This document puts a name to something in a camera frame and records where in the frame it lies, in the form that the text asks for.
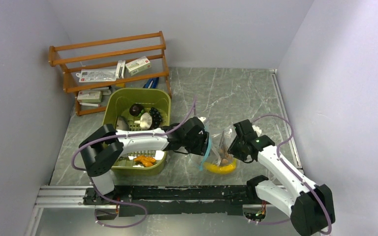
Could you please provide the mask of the clear zip top bag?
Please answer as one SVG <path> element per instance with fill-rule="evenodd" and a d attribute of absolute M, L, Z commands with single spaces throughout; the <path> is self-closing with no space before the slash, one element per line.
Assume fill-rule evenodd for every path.
<path fill-rule="evenodd" d="M 199 168 L 200 171 L 207 171 L 203 164 L 205 162 L 212 163 L 215 165 L 219 165 L 220 156 L 218 153 L 218 146 L 221 137 L 221 133 L 225 132 L 226 135 L 226 143 L 229 146 L 231 145 L 232 141 L 236 137 L 235 130 L 233 126 L 228 126 L 224 129 L 218 129 L 216 127 L 212 127 L 210 125 L 206 125 L 206 130 L 209 132 L 209 144 L 207 146 L 206 154 L 204 156 L 190 154 L 191 161 Z"/>

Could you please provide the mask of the yellow fake banana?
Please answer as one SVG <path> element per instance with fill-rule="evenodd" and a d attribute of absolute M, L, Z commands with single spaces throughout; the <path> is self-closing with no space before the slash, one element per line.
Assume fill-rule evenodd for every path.
<path fill-rule="evenodd" d="M 234 160 L 232 163 L 230 163 L 226 166 L 218 166 L 218 165 L 215 165 L 215 164 L 212 164 L 212 163 L 205 162 L 203 164 L 203 167 L 211 173 L 219 174 L 219 175 L 226 175 L 226 174 L 229 174 L 229 173 L 235 171 L 235 169 L 237 167 L 237 162 Z"/>

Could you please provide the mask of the dark fake grape bunch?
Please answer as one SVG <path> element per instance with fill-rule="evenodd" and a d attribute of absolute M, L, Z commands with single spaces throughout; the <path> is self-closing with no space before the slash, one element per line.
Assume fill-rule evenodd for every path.
<path fill-rule="evenodd" d="M 161 125 L 162 122 L 163 122 L 162 115 L 161 115 L 160 111 L 159 111 L 157 108 L 152 107 L 152 108 L 149 110 L 149 115 L 150 115 L 151 118 L 152 118 L 152 124 L 151 124 L 150 129 L 156 129 L 156 128 L 159 128 L 160 125 Z"/>

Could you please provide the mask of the white fake mushroom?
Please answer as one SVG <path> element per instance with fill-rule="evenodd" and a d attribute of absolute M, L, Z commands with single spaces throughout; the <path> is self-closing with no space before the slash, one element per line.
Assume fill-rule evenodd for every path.
<path fill-rule="evenodd" d="M 149 130 L 153 124 L 153 118 L 149 113 L 144 113 L 140 120 L 136 120 L 134 123 L 138 124 L 141 130 Z"/>

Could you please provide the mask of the orange fake fried food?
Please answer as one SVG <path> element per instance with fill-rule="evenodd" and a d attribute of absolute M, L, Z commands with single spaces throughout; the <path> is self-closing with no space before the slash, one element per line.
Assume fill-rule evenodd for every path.
<path fill-rule="evenodd" d="M 156 159 L 154 157 L 140 155 L 133 160 L 136 163 L 142 164 L 144 167 L 152 167 L 156 164 Z"/>

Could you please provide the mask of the dark fake mangosteen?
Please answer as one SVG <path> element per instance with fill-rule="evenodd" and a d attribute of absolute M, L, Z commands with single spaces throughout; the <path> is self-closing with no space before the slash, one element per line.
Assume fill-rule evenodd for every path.
<path fill-rule="evenodd" d="M 134 103 L 129 109 L 129 114 L 133 117 L 141 117 L 145 113 L 145 108 L 139 103 Z"/>

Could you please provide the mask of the olive green plastic bin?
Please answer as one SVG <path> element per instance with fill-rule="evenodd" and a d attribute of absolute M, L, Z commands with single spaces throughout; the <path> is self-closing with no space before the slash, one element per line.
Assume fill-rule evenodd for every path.
<path fill-rule="evenodd" d="M 170 124 L 171 98 L 168 93 L 153 88 L 121 88 L 111 94 L 109 97 L 103 124 L 112 124 L 117 126 L 119 118 L 128 124 L 130 131 L 140 131 L 140 127 L 135 121 L 139 117 L 134 117 L 129 113 L 129 109 L 134 104 L 142 105 L 145 112 L 151 108 L 156 108 L 162 118 L 160 126 Z M 153 157 L 156 162 L 153 166 L 145 167 L 134 158 L 138 156 Z M 111 170 L 124 176 L 154 176 L 159 174 L 165 165 L 167 153 L 160 150 L 144 150 L 122 154 Z"/>

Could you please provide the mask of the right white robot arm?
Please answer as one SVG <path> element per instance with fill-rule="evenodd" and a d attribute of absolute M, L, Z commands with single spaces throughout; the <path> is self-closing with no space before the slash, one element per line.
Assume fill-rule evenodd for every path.
<path fill-rule="evenodd" d="M 289 217 L 302 236 L 317 232 L 330 234 L 336 220 L 331 189 L 301 173 L 280 153 L 280 146 L 271 138 L 257 134 L 250 120 L 235 123 L 233 127 L 236 136 L 228 153 L 244 163 L 248 157 L 257 161 L 281 184 L 277 186 L 263 175 L 254 177 L 247 182 L 247 200 L 253 204 L 261 200 L 272 204 Z"/>

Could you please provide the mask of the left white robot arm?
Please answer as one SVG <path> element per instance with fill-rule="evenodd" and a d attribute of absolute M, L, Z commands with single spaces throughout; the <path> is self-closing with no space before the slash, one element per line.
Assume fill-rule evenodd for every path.
<path fill-rule="evenodd" d="M 81 155 L 85 171 L 98 190 L 97 198 L 108 205 L 117 196 L 110 169 L 121 155 L 180 148 L 193 155 L 209 155 L 210 135 L 200 118 L 191 117 L 181 123 L 145 131 L 116 130 L 112 124 L 106 124 L 84 140 L 76 153 Z"/>

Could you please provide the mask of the blue stapler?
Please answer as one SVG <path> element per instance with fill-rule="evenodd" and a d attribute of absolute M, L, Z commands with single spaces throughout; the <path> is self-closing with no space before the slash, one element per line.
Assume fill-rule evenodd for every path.
<path fill-rule="evenodd" d="M 144 89 L 156 89 L 158 86 L 159 77 L 150 78 L 143 86 Z"/>

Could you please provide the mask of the white green box on shelf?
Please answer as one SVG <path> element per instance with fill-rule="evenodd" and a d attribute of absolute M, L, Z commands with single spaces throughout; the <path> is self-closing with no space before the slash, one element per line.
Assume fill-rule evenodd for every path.
<path fill-rule="evenodd" d="M 141 57 L 125 64 L 131 76 L 151 68 L 151 62 L 147 57 Z"/>

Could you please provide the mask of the small white upright box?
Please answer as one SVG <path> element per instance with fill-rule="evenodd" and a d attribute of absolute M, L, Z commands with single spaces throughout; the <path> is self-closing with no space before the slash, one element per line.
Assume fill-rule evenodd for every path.
<path fill-rule="evenodd" d="M 116 79 L 123 79 L 125 74 L 125 60 L 119 60 L 116 67 L 115 76 Z"/>

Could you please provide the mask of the white box lower shelf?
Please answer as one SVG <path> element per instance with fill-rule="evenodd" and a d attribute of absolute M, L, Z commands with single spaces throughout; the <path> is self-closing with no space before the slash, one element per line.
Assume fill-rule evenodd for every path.
<path fill-rule="evenodd" d="M 77 95 L 78 102 L 98 103 L 102 101 L 101 91 L 80 91 Z"/>

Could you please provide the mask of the clear blister pack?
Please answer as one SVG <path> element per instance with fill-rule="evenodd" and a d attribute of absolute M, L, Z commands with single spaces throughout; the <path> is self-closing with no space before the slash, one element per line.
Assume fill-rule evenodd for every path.
<path fill-rule="evenodd" d="M 112 82 L 116 80 L 115 72 L 111 69 L 82 69 L 76 76 L 80 83 Z"/>

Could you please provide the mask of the orange wooden shelf rack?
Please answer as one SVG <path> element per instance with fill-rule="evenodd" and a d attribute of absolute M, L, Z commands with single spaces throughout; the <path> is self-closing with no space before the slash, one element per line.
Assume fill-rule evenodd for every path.
<path fill-rule="evenodd" d="M 97 51 L 95 54 L 65 57 L 60 53 L 78 49 L 114 45 L 110 52 Z M 165 78 L 167 92 L 172 94 L 169 67 L 166 61 L 166 41 L 162 31 L 135 36 L 98 40 L 63 46 L 50 46 L 48 62 L 59 66 L 63 73 L 63 90 L 75 96 L 77 116 L 105 111 L 100 105 L 85 108 L 80 104 L 79 95 L 85 90 L 145 81 L 151 78 Z"/>

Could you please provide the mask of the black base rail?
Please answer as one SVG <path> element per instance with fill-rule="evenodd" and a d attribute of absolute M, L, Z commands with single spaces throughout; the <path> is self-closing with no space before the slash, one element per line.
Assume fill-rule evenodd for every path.
<path fill-rule="evenodd" d="M 113 207 L 119 215 L 225 213 L 242 216 L 260 210 L 264 201 L 250 193 L 246 185 L 139 186 L 117 185 L 100 197 L 91 187 L 83 197 L 86 206 Z"/>

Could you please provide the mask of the aluminium frame rail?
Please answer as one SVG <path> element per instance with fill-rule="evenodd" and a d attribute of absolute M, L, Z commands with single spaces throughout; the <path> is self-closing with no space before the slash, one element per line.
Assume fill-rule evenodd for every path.
<path fill-rule="evenodd" d="M 36 208 L 82 208 L 88 186 L 42 186 L 34 206 Z"/>

